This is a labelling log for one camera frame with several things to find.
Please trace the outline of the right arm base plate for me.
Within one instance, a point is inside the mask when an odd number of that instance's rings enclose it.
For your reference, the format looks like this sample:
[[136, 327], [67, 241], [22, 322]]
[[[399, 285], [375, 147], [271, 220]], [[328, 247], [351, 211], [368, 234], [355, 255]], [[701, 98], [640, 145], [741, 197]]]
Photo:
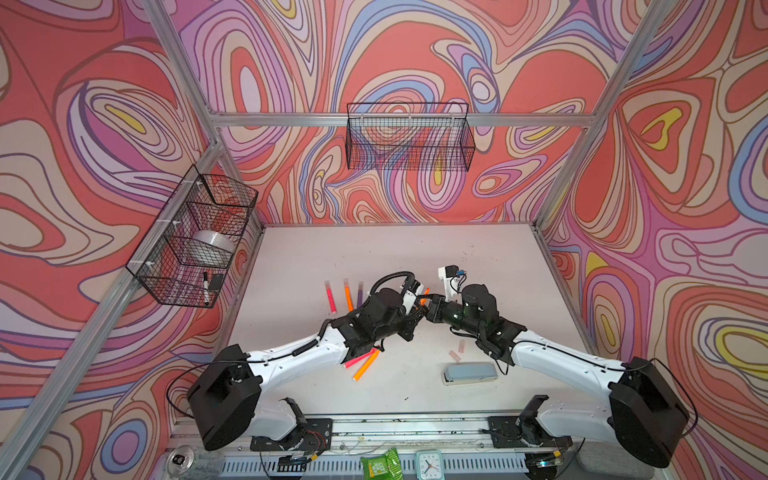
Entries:
[[534, 417], [491, 416], [482, 432], [491, 437], [493, 446], [502, 448], [559, 448], [573, 445], [568, 436], [554, 437], [547, 433]]

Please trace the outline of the grey pencil case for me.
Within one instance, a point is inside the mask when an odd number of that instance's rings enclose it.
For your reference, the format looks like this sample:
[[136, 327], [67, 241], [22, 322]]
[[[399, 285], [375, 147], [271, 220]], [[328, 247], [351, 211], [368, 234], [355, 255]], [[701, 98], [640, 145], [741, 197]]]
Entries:
[[442, 382], [446, 386], [487, 383], [497, 379], [497, 367], [489, 362], [454, 363], [442, 373]]

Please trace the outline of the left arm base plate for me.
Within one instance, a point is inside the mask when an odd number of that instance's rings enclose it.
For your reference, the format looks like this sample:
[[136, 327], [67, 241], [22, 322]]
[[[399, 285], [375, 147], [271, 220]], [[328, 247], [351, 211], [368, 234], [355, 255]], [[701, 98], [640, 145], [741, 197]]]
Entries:
[[323, 453], [332, 446], [333, 420], [331, 418], [310, 418], [300, 423], [283, 440], [275, 441], [266, 437], [253, 437], [250, 450], [253, 452], [302, 452], [304, 455]]

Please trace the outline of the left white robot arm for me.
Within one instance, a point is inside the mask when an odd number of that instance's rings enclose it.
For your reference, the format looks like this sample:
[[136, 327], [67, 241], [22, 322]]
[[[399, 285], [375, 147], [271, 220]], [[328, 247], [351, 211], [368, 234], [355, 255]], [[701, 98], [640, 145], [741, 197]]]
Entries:
[[410, 341], [421, 318], [425, 287], [383, 288], [345, 316], [327, 319], [320, 331], [263, 351], [234, 344], [208, 364], [186, 394], [203, 447], [219, 450], [243, 435], [296, 441], [306, 422], [295, 400], [260, 397], [322, 369], [368, 354], [393, 335]]

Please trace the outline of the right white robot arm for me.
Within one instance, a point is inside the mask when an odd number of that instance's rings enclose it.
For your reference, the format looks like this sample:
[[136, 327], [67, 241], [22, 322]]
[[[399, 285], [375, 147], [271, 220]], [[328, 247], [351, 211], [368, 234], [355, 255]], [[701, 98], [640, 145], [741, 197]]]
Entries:
[[426, 305], [426, 320], [473, 339], [499, 368], [533, 370], [590, 396], [588, 403], [534, 396], [516, 421], [521, 441], [539, 445], [581, 437], [615, 443], [652, 467], [671, 463], [690, 415], [651, 361], [621, 362], [550, 341], [503, 318], [484, 285], [465, 287], [458, 301], [439, 294], [419, 299]]

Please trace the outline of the purple pen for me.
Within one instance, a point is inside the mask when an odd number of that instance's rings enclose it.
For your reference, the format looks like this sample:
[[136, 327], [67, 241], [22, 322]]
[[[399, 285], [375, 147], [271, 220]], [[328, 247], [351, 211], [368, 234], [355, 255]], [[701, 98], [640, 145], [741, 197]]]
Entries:
[[358, 283], [357, 288], [357, 295], [356, 295], [356, 307], [360, 308], [364, 301], [364, 282], [360, 281]]

